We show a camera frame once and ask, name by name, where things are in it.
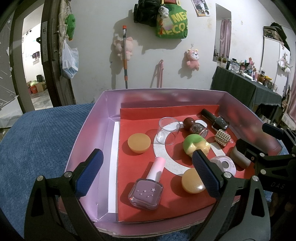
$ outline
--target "blue blanket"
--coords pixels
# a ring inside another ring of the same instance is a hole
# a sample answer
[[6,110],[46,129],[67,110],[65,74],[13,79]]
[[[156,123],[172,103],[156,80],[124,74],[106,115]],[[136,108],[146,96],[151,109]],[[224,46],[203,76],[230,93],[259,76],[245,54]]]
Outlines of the blue blanket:
[[[63,174],[75,139],[92,107],[93,104],[83,104],[28,112],[0,142],[0,207],[22,236],[26,208],[36,177],[53,178]],[[62,218],[71,230],[67,217]],[[221,232],[228,228],[230,220],[231,215]],[[189,240],[199,227],[141,240]],[[102,235],[106,240],[134,241]]]

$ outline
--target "red cardboard sheet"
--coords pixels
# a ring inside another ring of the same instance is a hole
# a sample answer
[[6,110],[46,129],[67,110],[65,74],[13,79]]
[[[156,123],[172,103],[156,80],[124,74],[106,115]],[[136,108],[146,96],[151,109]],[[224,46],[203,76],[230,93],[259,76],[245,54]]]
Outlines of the red cardboard sheet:
[[[209,143],[215,142],[215,131],[211,128],[211,123],[200,115],[205,108],[218,116],[218,105],[197,105],[197,106],[176,106],[161,108],[131,108],[120,110],[120,135],[118,151],[118,220],[123,222],[144,222],[156,221],[165,218],[173,218],[187,213],[191,213],[215,203],[215,199],[210,197],[206,190],[198,194],[189,194],[184,191],[181,185],[181,176],[163,170],[160,183],[163,185],[163,192],[158,208],[154,211],[138,209],[132,206],[128,199],[128,194],[138,178],[146,178],[155,159],[153,151],[153,141],[157,133],[159,119],[169,116],[178,121],[183,121],[186,117],[195,120],[201,119],[208,124],[209,133],[206,140]],[[127,144],[128,138],[134,133],[145,133],[151,139],[151,146],[143,154],[132,152]],[[222,150],[229,156],[237,140],[233,132],[228,129],[233,143],[228,143]],[[186,167],[193,167],[191,158],[183,150],[183,141],[190,133],[180,129],[173,145],[166,146],[169,156],[176,162]],[[210,149],[208,158],[216,155]],[[253,165],[242,170],[237,167],[236,177],[250,178],[254,174]]]

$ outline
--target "black leather bag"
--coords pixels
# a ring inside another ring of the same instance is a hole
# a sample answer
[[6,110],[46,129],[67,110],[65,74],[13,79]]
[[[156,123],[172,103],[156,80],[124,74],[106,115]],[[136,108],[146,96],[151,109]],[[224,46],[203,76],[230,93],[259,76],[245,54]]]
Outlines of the black leather bag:
[[139,0],[133,12],[134,22],[156,27],[156,17],[160,6],[159,0]]

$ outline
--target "purple nail polish bottle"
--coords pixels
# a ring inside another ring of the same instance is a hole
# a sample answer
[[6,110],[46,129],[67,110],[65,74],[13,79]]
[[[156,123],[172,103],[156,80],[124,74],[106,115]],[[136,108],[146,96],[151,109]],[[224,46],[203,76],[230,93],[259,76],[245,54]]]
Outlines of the purple nail polish bottle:
[[132,205],[147,210],[157,209],[163,191],[163,185],[159,183],[159,180],[164,166],[165,159],[157,157],[154,160],[147,178],[140,178],[135,182],[128,195]]

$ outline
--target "pink teddy bear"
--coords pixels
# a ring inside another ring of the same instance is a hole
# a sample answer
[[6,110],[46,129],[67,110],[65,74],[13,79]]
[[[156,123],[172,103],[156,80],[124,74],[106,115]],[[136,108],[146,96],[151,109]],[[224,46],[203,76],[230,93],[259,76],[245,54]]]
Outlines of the pink teddy bear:
[[196,50],[191,50],[189,49],[188,50],[188,53],[187,53],[187,57],[189,59],[189,61],[187,61],[187,66],[190,68],[190,69],[198,69],[199,68],[199,56],[198,56],[198,53],[197,53],[197,49]]
[[[122,60],[123,55],[123,40],[114,40],[113,44],[115,45],[116,51],[119,53],[117,54],[120,59]],[[133,55],[133,38],[128,37],[126,39],[126,60],[130,60],[131,56]]]

